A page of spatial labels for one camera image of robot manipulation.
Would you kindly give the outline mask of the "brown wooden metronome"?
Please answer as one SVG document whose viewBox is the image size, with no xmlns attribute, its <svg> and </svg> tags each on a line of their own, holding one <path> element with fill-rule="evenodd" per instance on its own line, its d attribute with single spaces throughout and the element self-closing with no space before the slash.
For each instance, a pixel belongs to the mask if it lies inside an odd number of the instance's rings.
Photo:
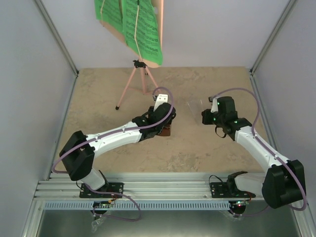
<svg viewBox="0 0 316 237">
<path fill-rule="evenodd" d="M 158 136 L 161 137 L 168 137 L 171 135 L 171 125 L 167 124 L 166 126 L 164 126 L 161 130 L 161 132 L 158 134 Z"/>
</svg>

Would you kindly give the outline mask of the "clear plastic metronome cover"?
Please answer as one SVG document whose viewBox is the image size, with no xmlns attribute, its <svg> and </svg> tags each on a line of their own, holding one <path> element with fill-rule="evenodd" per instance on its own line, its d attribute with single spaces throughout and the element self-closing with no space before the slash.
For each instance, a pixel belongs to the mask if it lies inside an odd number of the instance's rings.
<svg viewBox="0 0 316 237">
<path fill-rule="evenodd" d="M 202 111 L 204 111 L 203 108 L 203 102 L 201 99 L 192 99 L 187 102 L 187 106 L 190 109 L 190 112 L 192 113 L 193 119 L 195 122 L 200 125 L 202 124 Z"/>
</svg>

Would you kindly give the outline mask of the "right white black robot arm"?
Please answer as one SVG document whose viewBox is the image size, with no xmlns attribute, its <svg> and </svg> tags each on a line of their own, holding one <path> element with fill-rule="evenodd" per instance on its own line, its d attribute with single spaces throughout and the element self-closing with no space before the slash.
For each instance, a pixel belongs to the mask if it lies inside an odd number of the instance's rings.
<svg viewBox="0 0 316 237">
<path fill-rule="evenodd" d="M 201 113 L 202 123 L 222 129 L 224 136 L 245 148 L 264 172 L 264 176 L 246 171 L 229 175 L 227 193 L 232 197 L 243 192 L 260 195 L 273 209 L 303 201 L 300 209 L 305 210 L 307 197 L 303 164 L 280 154 L 256 132 L 252 123 L 238 117 L 232 97 L 210 97 L 209 101 L 212 107 Z"/>
</svg>

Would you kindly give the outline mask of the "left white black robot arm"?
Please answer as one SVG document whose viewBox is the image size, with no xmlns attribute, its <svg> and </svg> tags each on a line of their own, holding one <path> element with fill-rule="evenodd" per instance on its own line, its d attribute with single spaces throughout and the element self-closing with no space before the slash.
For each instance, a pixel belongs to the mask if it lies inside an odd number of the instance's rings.
<svg viewBox="0 0 316 237">
<path fill-rule="evenodd" d="M 89 135 L 76 131 L 59 157 L 72 181 L 82 181 L 97 197 L 103 197 L 109 185 L 102 172 L 93 168 L 94 160 L 115 148 L 161 136 L 175 117 L 175 108 L 164 102 L 157 108 L 151 106 L 143 115 L 116 129 Z"/>
</svg>

